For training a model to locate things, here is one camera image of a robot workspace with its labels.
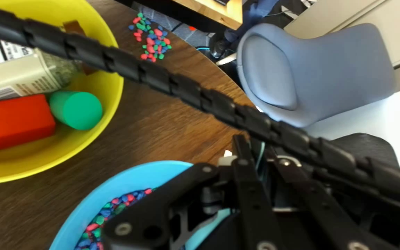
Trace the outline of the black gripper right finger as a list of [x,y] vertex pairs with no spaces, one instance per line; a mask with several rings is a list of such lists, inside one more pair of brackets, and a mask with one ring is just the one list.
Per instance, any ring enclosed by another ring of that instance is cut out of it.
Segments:
[[303,171],[289,155],[277,155],[267,162],[298,201],[301,212],[310,218],[317,250],[395,250],[385,240],[362,229],[327,189]]

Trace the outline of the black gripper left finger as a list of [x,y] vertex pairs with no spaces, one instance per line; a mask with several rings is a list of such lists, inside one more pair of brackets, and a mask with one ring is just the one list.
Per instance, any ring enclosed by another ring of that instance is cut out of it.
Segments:
[[233,137],[238,155],[233,161],[239,224],[246,250],[278,250],[276,217],[258,176],[249,143],[244,135]]

